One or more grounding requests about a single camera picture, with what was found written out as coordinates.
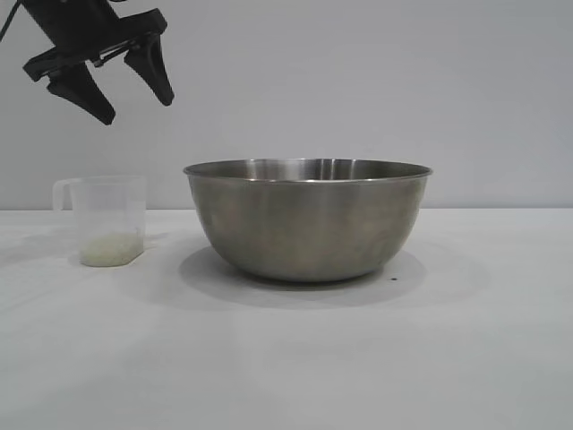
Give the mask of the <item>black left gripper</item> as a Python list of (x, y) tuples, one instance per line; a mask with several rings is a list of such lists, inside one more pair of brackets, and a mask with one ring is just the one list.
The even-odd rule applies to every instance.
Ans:
[(119, 17), (109, 1), (24, 1), (23, 8), (52, 42), (23, 70), (34, 81), (49, 75), (48, 91), (111, 125), (115, 110), (86, 64), (100, 67), (128, 50), (124, 62), (163, 106), (175, 98), (165, 68), (160, 35), (167, 21), (159, 9)]

